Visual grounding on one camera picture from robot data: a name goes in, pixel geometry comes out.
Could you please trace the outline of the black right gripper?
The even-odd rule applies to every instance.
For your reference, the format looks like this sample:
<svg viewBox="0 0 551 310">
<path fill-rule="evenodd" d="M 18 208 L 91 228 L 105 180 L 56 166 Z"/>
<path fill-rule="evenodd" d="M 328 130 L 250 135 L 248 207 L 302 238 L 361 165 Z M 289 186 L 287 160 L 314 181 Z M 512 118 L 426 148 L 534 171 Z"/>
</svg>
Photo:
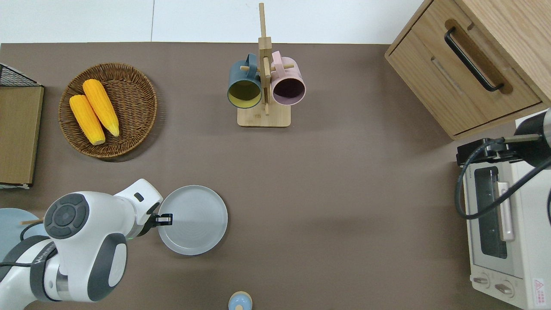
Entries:
<svg viewBox="0 0 551 310">
<path fill-rule="evenodd" d="M 470 164 L 518 162 L 518 154 L 511 150 L 504 142 L 504 138 L 479 139 L 457 147 L 456 164 L 463 167 L 470 160 Z"/>
</svg>

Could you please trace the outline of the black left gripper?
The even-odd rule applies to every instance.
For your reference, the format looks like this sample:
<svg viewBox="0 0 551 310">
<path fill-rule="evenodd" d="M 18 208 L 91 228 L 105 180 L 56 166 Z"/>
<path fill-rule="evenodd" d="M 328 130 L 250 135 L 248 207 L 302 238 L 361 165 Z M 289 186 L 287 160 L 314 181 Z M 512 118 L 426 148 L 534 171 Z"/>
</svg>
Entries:
<svg viewBox="0 0 551 310">
<path fill-rule="evenodd" d="M 143 225 L 142 230 L 138 233 L 137 237 L 141 237 L 147 234 L 152 228 L 159 226 L 171 226 L 173 224 L 173 214 L 156 214 L 153 211 L 157 209 L 160 202 L 155 203 L 148 211 L 150 211 L 149 218 Z"/>
</svg>

